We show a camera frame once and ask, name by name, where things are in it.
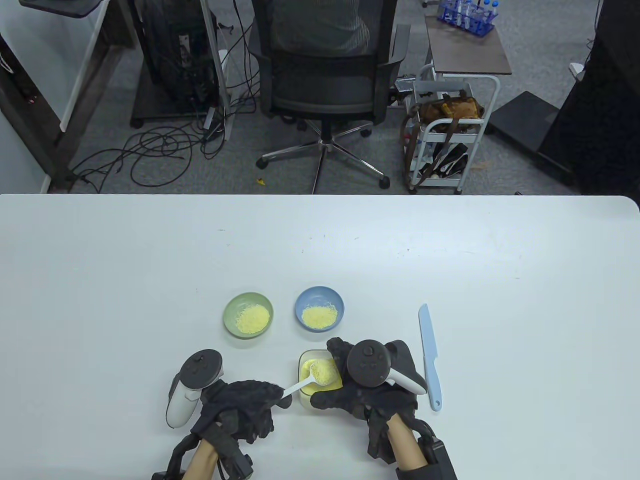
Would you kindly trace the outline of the person's left hand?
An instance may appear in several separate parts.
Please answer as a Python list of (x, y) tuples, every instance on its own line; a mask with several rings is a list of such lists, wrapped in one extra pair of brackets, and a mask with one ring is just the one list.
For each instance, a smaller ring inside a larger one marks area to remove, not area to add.
[(218, 380), (204, 388), (199, 418), (190, 432), (209, 439), (212, 425), (219, 427), (236, 441), (253, 444), (274, 431), (272, 408), (288, 409), (293, 398), (284, 395), (281, 386), (266, 381), (246, 380), (227, 383)]

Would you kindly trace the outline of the person's right hand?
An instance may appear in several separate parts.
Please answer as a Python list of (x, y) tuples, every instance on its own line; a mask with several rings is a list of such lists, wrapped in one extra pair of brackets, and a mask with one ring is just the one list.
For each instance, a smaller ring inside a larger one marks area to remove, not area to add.
[(396, 462), (396, 456), (389, 439), (387, 422), (399, 414), (402, 420), (412, 426), (418, 409), (418, 397), (404, 388), (384, 384), (368, 388), (357, 384), (347, 368), (347, 359), (354, 345), (342, 338), (334, 337), (326, 343), (327, 351), (342, 378), (342, 387), (337, 390), (317, 391), (311, 395), (310, 404), (314, 409), (340, 409), (365, 421), (369, 428), (367, 452), (372, 458), (387, 464)]

